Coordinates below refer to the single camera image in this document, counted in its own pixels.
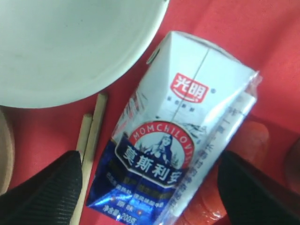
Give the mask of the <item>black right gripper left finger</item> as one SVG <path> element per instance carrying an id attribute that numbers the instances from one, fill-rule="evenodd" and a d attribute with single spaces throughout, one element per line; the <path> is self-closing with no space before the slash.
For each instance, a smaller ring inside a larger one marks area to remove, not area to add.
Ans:
<path id="1" fill-rule="evenodd" d="M 83 185 L 80 153 L 71 150 L 0 197 L 2 225 L 68 225 Z"/>

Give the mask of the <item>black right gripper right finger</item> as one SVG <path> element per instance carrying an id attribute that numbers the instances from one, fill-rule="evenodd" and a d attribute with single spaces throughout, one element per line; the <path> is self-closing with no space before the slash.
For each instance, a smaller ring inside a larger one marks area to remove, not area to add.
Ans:
<path id="1" fill-rule="evenodd" d="M 300 196 L 234 152 L 221 155 L 217 186 L 233 225 L 300 223 Z"/>

